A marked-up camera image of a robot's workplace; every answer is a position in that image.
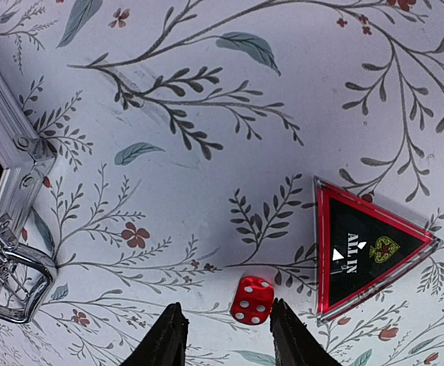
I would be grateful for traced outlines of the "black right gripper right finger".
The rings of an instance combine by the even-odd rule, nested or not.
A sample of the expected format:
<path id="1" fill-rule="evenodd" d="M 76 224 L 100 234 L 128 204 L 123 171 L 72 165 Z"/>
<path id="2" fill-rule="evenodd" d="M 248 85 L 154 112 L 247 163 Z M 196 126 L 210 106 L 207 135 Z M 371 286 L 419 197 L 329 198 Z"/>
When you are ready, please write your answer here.
<path id="1" fill-rule="evenodd" d="M 312 336 L 305 323 L 282 299 L 275 298 L 270 314 L 275 364 L 281 366 L 341 366 Z"/>

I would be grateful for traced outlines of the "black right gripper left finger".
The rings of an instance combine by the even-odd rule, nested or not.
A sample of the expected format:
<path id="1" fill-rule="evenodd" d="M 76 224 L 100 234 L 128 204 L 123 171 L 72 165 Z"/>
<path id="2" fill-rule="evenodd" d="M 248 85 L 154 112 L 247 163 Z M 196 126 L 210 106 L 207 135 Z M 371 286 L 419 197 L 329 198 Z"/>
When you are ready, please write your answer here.
<path id="1" fill-rule="evenodd" d="M 188 319 L 179 302 L 169 304 L 121 366 L 183 366 Z"/>

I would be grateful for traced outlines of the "black red triangle card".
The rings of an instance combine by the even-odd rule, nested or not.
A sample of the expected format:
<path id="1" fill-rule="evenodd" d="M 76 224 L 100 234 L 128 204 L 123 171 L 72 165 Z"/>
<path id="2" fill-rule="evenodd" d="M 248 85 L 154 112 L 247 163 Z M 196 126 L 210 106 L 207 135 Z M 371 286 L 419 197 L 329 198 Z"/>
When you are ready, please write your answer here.
<path id="1" fill-rule="evenodd" d="M 314 177 L 317 321 L 328 323 L 384 290 L 443 241 L 374 202 Z"/>

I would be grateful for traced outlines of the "aluminium poker case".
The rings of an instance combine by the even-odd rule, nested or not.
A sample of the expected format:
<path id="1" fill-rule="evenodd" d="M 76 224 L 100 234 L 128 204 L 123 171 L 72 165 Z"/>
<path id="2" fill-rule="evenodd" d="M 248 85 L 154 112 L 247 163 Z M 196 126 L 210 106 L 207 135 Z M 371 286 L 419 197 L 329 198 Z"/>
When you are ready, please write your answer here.
<path id="1" fill-rule="evenodd" d="M 0 319 L 29 323 L 53 286 L 52 256 L 20 241 L 55 155 L 0 74 Z"/>

